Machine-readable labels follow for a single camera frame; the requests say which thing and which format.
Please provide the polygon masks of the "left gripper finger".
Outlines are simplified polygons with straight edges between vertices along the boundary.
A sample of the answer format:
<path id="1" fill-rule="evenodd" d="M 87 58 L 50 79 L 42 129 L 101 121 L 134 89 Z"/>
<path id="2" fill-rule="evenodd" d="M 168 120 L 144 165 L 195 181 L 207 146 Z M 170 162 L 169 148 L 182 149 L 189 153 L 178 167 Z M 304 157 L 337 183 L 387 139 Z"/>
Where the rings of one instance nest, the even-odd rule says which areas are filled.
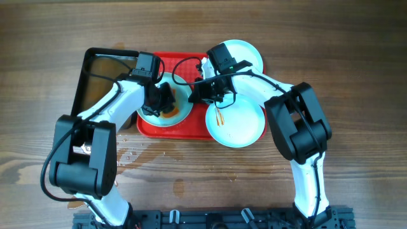
<path id="1" fill-rule="evenodd" d="M 161 104 L 153 104 L 149 107 L 151 114 L 154 116 L 160 116 L 161 111 L 171 111 L 172 110 L 172 103 L 171 102 L 164 102 Z"/>
<path id="2" fill-rule="evenodd" d="M 160 85 L 160 109 L 174 109 L 176 102 L 175 95 L 169 84 Z"/>

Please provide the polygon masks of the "orange green sponge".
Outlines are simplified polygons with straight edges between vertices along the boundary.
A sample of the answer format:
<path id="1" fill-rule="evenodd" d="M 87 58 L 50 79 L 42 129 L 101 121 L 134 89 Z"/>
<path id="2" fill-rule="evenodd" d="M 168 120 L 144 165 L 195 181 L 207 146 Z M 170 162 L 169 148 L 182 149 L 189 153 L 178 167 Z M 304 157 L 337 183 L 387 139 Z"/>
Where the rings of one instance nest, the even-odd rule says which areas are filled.
<path id="1" fill-rule="evenodd" d="M 172 103 L 172 110 L 171 111 L 161 111 L 160 112 L 160 116 L 162 116 L 163 118 L 171 118 L 174 117 L 175 115 L 177 115 L 179 113 L 179 108 L 178 108 L 178 104 L 177 101 L 175 101 L 174 103 Z"/>

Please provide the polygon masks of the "pale blue plate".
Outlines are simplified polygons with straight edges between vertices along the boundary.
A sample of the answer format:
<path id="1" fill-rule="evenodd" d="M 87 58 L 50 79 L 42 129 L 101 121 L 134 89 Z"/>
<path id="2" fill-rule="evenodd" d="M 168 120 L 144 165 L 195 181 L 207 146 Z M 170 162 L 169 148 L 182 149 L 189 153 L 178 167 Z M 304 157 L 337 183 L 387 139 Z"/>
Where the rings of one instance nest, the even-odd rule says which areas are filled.
<path id="1" fill-rule="evenodd" d="M 243 148 L 263 135 L 266 120 L 261 106 L 249 97 L 226 94 L 223 102 L 207 108 L 205 124 L 211 137 L 218 143 Z"/>
<path id="2" fill-rule="evenodd" d="M 264 62 L 260 52 L 250 43 L 239 40 L 230 39 L 223 41 L 230 55 L 237 61 L 246 60 L 252 64 L 258 71 L 264 73 Z"/>
<path id="3" fill-rule="evenodd" d="M 145 115 L 142 109 L 138 109 L 137 113 L 148 124 L 156 127 L 171 127 L 181 123 L 191 112 L 193 104 L 188 102 L 188 98 L 192 91 L 189 86 L 175 84 L 171 73 L 164 73 L 162 80 L 157 83 L 156 86 L 159 87 L 162 83 L 169 83 L 172 91 L 175 93 L 174 97 L 176 101 L 174 110 L 169 114 L 161 112 L 159 117 Z"/>

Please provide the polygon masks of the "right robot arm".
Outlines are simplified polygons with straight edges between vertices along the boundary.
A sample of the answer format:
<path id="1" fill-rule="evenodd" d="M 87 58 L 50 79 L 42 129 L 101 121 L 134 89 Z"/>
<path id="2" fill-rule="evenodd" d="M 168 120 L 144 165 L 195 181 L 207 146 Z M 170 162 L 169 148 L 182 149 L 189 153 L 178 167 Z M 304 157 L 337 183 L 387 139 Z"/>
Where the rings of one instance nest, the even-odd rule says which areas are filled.
<path id="1" fill-rule="evenodd" d="M 321 224 L 329 206 L 323 162 L 332 131 L 312 87 L 253 71 L 197 78 L 193 86 L 190 101 L 210 104 L 205 124 L 222 145 L 246 147 L 270 126 L 276 148 L 291 164 L 296 210 L 307 226 Z"/>

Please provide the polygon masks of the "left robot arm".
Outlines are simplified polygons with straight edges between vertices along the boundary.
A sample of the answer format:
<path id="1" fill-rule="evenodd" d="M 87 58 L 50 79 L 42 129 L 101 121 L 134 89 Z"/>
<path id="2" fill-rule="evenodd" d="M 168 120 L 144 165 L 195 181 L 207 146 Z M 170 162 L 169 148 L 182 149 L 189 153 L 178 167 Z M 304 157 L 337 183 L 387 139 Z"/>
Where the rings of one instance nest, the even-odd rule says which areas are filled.
<path id="1" fill-rule="evenodd" d="M 104 228 L 136 228 L 131 204 L 114 185 L 116 133 L 136 110 L 159 116 L 171 111 L 175 101 L 168 83 L 114 80 L 112 89 L 91 108 L 57 120 L 53 148 L 41 171 L 42 191 L 53 200 L 63 200 L 47 190 L 49 181 L 89 206 Z"/>

